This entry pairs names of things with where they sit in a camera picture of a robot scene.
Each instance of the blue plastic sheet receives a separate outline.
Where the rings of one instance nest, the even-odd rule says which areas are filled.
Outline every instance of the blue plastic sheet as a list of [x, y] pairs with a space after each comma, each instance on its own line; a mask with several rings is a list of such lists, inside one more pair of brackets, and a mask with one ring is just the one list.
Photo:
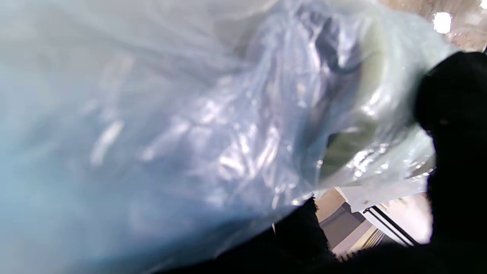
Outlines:
[[211, 259], [323, 188], [355, 122], [360, 24], [326, 1], [0, 10], [0, 273]]

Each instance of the clear plastic wrap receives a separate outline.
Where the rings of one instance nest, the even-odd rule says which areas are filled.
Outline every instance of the clear plastic wrap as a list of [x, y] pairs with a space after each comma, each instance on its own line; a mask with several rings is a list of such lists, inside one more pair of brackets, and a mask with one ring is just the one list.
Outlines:
[[412, 117], [415, 91], [422, 75], [458, 49], [417, 15], [366, 1], [331, 3], [359, 22], [362, 73], [347, 113], [354, 122], [330, 137], [321, 185], [362, 186], [363, 196], [349, 202], [364, 206], [421, 192], [434, 148]]
[[[318, 184], [329, 136], [356, 128], [374, 137], [354, 149], [390, 151], [414, 127], [407, 110], [360, 122], [363, 85], [388, 110], [408, 106], [385, 78], [368, 82], [373, 20], [334, 1], [21, 3], [0, 4], [12, 11], [0, 25], [1, 273], [210, 259], [354, 181]], [[446, 57], [434, 33], [387, 35], [410, 51], [381, 58], [416, 60], [411, 81], [429, 68], [420, 60]]]

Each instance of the dark fabric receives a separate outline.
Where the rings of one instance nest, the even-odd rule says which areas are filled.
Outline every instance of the dark fabric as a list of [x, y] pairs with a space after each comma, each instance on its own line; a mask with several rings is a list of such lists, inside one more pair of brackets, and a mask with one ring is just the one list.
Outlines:
[[338, 262], [313, 200], [217, 259], [172, 273], [482, 273], [487, 157], [487, 56], [457, 53], [423, 79], [415, 116], [433, 137], [437, 168], [428, 179], [431, 243], [379, 245]]
[[227, 271], [299, 273], [317, 262], [335, 260], [325, 233], [319, 227], [316, 206], [308, 200], [290, 216], [247, 243], [213, 261], [170, 273], [222, 273]]

